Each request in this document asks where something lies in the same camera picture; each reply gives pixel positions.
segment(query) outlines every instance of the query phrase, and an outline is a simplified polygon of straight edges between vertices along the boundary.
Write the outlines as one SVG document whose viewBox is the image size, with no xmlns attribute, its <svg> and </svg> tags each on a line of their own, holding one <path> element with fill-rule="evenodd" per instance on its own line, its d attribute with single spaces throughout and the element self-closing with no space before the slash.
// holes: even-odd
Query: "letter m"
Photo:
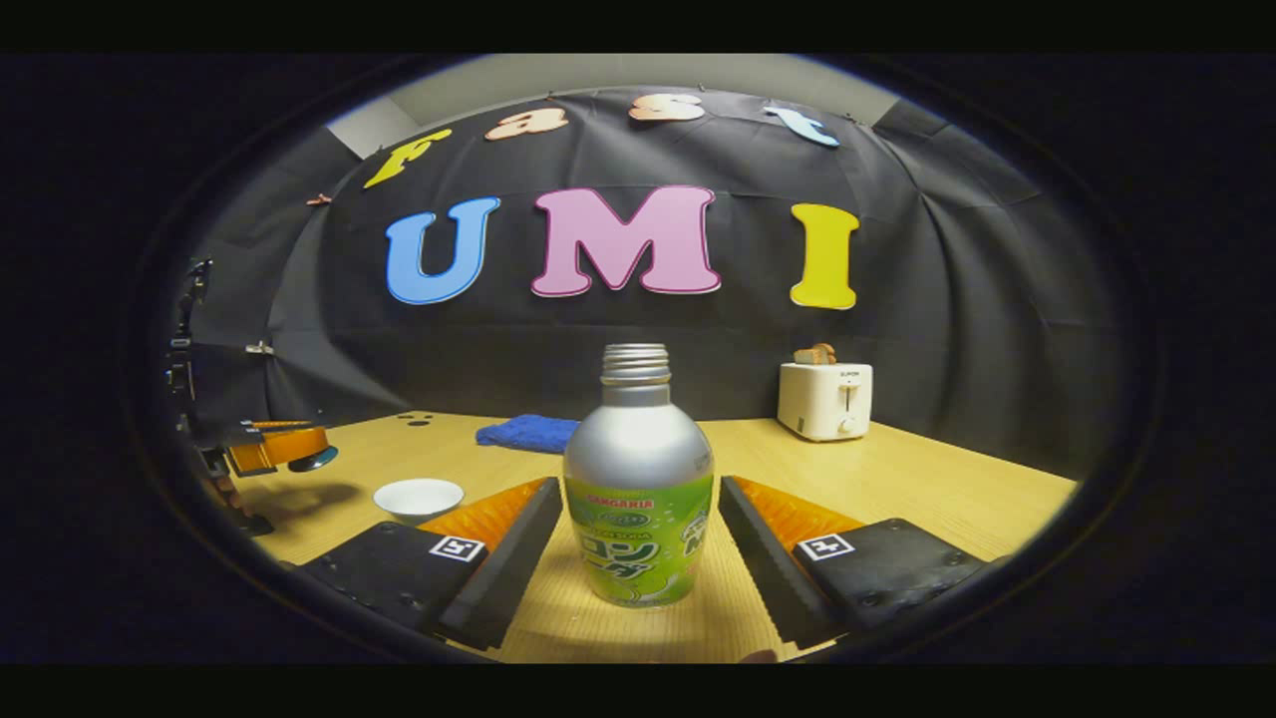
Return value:
<svg viewBox="0 0 1276 718">
<path fill-rule="evenodd" d="M 592 189 L 564 189 L 541 195 L 536 205 L 549 213 L 545 272 L 532 281 L 541 296 L 582 293 L 592 283 L 581 272 L 579 251 L 602 281 L 618 289 L 629 281 L 649 245 L 651 269 L 639 281 L 661 293 L 706 293 L 722 284 L 709 268 L 704 208 L 713 193 L 703 186 L 661 186 L 647 195 L 629 222 L 616 216 Z"/>
</svg>

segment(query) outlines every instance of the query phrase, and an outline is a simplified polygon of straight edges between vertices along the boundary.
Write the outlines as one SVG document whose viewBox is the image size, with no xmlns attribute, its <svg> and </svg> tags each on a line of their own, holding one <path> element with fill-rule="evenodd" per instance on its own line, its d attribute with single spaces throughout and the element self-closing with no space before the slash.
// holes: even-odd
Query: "green bottle label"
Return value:
<svg viewBox="0 0 1276 718">
<path fill-rule="evenodd" d="M 713 474 L 660 490 L 565 483 L 572 525 L 596 594 L 642 608 L 690 593 L 703 553 Z"/>
</svg>

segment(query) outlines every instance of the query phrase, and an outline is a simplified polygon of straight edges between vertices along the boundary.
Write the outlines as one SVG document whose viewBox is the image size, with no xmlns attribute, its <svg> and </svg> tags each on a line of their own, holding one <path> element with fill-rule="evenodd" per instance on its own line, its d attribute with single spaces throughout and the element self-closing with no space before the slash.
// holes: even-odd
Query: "table surface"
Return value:
<svg viewBox="0 0 1276 718">
<path fill-rule="evenodd" d="M 410 426 L 422 421 L 427 426 Z M 373 492 L 399 480 L 447 480 L 462 506 L 542 477 L 561 476 L 561 457 L 478 446 L 475 432 L 503 418 L 412 412 L 328 430 L 339 451 L 314 472 L 236 477 L 244 501 L 274 525 L 256 542 L 279 561 L 305 564 L 390 520 Z M 775 420 L 698 422 L 716 474 L 739 476 L 872 524 L 909 520 L 985 561 L 1012 553 L 1045 528 L 1076 483 L 883 425 L 859 440 L 817 444 Z M 623 608 L 586 587 L 564 510 L 500 649 L 509 663 L 734 663 L 780 640 L 739 550 L 717 511 L 692 594 L 672 606 Z M 471 650 L 459 644 L 452 644 Z"/>
</svg>

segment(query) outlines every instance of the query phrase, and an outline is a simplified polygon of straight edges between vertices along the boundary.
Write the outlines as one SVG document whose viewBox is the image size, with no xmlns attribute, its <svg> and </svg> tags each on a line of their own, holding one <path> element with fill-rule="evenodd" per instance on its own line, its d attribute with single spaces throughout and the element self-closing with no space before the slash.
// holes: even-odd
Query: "toaster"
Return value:
<svg viewBox="0 0 1276 718">
<path fill-rule="evenodd" d="M 780 366 L 780 423 L 812 441 L 859 439 L 869 431 L 873 367 Z"/>
</svg>

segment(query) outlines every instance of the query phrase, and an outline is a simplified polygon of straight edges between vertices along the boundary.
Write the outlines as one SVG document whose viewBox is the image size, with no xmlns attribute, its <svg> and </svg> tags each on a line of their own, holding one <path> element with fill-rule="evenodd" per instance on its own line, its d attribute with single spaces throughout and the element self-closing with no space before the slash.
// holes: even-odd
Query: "aluminum bottle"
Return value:
<svg viewBox="0 0 1276 718">
<path fill-rule="evenodd" d="M 670 377 L 665 344 L 607 344 L 602 406 L 581 422 L 563 457 L 590 587 L 620 606 L 684 598 L 703 553 L 713 451 L 670 403 Z"/>
</svg>

